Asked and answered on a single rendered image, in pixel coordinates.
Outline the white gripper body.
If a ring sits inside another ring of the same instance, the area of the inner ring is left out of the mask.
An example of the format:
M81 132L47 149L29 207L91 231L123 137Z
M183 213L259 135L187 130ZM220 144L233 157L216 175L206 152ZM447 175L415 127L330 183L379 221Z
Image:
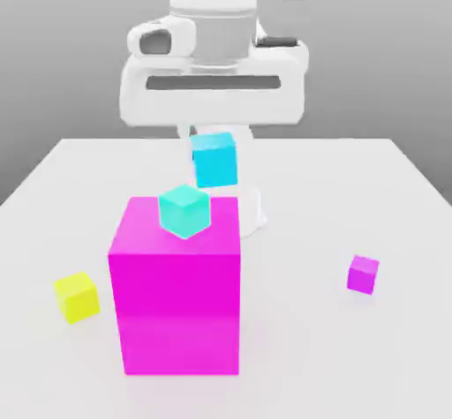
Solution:
M130 126L294 124L305 111L307 46L251 48L234 66L188 58L130 56L119 110Z

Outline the small cyan cube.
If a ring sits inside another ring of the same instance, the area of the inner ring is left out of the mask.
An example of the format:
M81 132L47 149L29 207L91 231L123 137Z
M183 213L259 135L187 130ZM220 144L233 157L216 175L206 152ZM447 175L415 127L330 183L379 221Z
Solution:
M199 188L237 184L236 142L229 132L196 134L190 141Z

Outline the small turquoise cube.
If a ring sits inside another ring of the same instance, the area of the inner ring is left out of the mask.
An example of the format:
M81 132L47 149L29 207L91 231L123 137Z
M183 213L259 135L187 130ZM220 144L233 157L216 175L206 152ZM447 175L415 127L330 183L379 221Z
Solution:
M163 229L188 239L211 226L210 197L190 185L180 185L158 197Z

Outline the small purple cube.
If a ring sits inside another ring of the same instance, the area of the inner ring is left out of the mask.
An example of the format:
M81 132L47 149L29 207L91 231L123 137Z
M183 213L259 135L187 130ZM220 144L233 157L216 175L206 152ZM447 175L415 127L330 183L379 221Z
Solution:
M356 255L350 264L347 288L372 295L380 261Z

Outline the small yellow cube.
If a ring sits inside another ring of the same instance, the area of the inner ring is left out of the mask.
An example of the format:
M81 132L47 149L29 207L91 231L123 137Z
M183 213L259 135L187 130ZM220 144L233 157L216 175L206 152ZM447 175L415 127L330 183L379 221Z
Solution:
M100 312L97 289L89 275L79 272L53 284L60 311L68 324L90 318Z

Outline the large magenta box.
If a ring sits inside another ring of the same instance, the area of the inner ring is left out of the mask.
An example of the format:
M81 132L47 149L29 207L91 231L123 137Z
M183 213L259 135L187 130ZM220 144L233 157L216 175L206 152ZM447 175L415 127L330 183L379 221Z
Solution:
M155 197L131 198L109 272L127 375L239 373L241 251L236 198L186 240L161 228Z

